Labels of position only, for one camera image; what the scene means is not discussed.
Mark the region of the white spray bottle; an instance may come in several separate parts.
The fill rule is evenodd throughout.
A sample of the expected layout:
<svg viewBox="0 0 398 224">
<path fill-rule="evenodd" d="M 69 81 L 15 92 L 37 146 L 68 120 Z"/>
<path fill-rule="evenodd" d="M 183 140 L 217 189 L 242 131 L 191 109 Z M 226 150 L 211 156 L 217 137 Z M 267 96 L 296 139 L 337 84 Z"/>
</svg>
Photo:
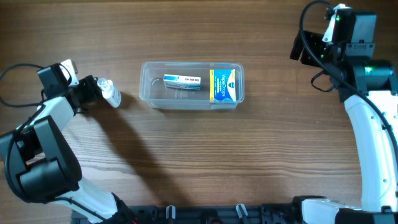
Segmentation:
<svg viewBox="0 0 398 224">
<path fill-rule="evenodd" d="M 106 78 L 100 78 L 97 81 L 97 85 L 101 90 L 103 98 L 113 107 L 117 108 L 121 104 L 121 92 L 115 86 L 112 80 Z"/>
</svg>

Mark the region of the clear plastic container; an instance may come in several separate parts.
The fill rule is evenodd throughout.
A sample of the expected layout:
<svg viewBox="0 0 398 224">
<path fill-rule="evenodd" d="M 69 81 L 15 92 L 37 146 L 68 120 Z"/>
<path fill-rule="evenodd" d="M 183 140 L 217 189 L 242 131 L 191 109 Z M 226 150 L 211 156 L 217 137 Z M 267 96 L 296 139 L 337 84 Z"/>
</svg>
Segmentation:
<svg viewBox="0 0 398 224">
<path fill-rule="evenodd" d="M 236 70 L 236 101 L 210 101 L 210 70 Z M 200 77 L 199 90 L 168 88 L 164 75 Z M 233 110 L 244 100 L 244 67 L 224 62 L 145 62 L 141 67 L 139 97 L 151 108 L 162 110 Z"/>
</svg>

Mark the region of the white Panadol box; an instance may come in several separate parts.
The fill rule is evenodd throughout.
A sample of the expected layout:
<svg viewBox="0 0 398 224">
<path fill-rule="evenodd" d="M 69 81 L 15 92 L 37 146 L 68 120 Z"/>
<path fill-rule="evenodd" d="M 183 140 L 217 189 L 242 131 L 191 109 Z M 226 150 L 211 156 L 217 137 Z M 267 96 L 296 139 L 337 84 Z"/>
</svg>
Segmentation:
<svg viewBox="0 0 398 224">
<path fill-rule="evenodd" d="M 163 81 L 164 85 L 168 88 L 199 90 L 201 87 L 200 77 L 165 74 Z"/>
</svg>

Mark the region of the blue VapoDrops box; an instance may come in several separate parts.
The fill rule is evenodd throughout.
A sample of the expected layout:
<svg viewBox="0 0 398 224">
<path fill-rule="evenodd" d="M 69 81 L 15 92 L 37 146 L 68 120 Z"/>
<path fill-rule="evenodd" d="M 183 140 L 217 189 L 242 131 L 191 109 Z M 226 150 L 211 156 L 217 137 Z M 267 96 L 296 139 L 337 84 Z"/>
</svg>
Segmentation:
<svg viewBox="0 0 398 224">
<path fill-rule="evenodd" d="M 210 101 L 236 101 L 236 70 L 210 70 Z"/>
</svg>

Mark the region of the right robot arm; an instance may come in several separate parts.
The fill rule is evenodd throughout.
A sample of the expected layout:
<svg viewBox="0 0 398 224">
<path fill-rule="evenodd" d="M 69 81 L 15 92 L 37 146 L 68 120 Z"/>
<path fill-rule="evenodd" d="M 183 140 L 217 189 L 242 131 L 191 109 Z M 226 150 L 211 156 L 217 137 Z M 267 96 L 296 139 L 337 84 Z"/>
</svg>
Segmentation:
<svg viewBox="0 0 398 224">
<path fill-rule="evenodd" d="M 322 41 L 301 30 L 291 59 L 322 68 L 338 90 L 353 127 L 362 178 L 361 205 L 296 197 L 300 223 L 397 223 L 397 78 L 388 60 L 374 60 L 367 38 Z"/>
</svg>

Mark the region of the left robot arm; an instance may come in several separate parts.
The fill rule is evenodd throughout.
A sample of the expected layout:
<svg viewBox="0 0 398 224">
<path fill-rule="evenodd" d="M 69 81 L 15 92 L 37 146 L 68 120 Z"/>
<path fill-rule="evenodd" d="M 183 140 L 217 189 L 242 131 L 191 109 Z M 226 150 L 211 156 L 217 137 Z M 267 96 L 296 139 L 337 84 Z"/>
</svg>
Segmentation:
<svg viewBox="0 0 398 224">
<path fill-rule="evenodd" d="M 91 75 L 37 106 L 16 130 L 1 136 L 7 183 L 27 203 L 64 205 L 89 223 L 137 223 L 136 214 L 114 193 L 83 177 L 81 165 L 62 134 L 82 104 L 100 99 Z"/>
</svg>

